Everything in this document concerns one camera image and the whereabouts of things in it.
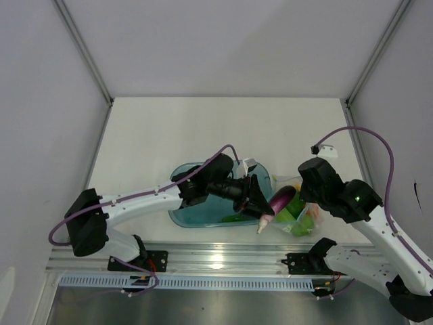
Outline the light green custard apple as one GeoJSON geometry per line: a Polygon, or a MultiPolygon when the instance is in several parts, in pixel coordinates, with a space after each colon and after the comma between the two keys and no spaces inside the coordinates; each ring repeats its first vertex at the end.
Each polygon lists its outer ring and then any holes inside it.
{"type": "Polygon", "coordinates": [[[315,229],[315,220],[311,215],[303,215],[291,227],[290,233],[296,237],[307,236],[315,229]]]}

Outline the dark green chili pepper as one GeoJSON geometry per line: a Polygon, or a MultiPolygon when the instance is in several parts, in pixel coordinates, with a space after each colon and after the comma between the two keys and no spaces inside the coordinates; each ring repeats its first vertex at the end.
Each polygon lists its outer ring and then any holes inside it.
{"type": "Polygon", "coordinates": [[[233,222],[243,222],[246,220],[246,217],[243,215],[229,215],[229,216],[225,216],[221,219],[222,223],[233,223],[233,222]]]}

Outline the green bell pepper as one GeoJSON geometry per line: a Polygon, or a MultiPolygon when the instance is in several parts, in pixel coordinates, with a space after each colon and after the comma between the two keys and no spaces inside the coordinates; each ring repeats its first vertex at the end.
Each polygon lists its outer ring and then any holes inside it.
{"type": "Polygon", "coordinates": [[[300,192],[297,192],[286,209],[297,219],[305,208],[305,202],[300,198],[300,192]]]}

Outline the light green bitter gourd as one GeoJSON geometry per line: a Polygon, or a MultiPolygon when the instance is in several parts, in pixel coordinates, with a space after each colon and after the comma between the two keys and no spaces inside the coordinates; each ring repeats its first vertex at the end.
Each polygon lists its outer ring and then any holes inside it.
{"type": "Polygon", "coordinates": [[[293,217],[293,215],[287,210],[286,208],[283,208],[275,217],[276,222],[278,223],[291,223],[294,222],[296,219],[293,217]]]}

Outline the clear zip top bag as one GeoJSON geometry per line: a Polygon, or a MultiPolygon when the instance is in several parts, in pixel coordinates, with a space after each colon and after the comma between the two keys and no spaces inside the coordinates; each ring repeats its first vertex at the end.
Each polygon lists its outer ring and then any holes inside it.
{"type": "Polygon", "coordinates": [[[322,223],[321,211],[317,204],[300,199],[302,178],[272,175],[271,183],[275,191],[284,186],[292,186],[296,190],[294,199],[277,214],[271,225],[293,237],[318,234],[322,223]]]}

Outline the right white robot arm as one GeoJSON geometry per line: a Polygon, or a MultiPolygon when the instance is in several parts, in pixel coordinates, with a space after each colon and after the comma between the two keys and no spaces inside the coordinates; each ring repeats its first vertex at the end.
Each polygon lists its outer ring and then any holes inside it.
{"type": "Polygon", "coordinates": [[[413,322],[432,318],[432,259],[386,216],[383,200],[364,181],[342,181],[322,158],[302,163],[300,196],[318,204],[364,235],[386,259],[376,263],[329,238],[309,251],[310,268],[346,274],[382,293],[402,316],[413,322]]]}

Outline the purple eggplant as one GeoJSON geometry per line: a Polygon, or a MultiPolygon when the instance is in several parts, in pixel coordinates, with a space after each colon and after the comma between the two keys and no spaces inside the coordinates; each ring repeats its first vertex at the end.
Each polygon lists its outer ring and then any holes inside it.
{"type": "Polygon", "coordinates": [[[268,224],[272,222],[276,215],[291,203],[295,195],[296,188],[294,186],[284,186],[278,189],[269,201],[272,213],[265,213],[260,217],[256,233],[260,234],[268,224]]]}

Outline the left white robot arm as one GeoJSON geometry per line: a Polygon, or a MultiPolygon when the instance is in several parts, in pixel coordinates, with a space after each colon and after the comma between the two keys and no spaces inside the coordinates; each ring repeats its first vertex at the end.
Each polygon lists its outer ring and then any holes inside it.
{"type": "Polygon", "coordinates": [[[141,270],[147,262],[143,242],[115,226],[150,213],[203,204],[209,196],[230,201],[240,215],[273,215],[257,175],[245,172],[234,177],[233,166],[234,161],[220,153],[152,190],[117,196],[100,196],[94,188],[82,191],[64,216],[74,255],[105,253],[133,271],[141,270]]]}

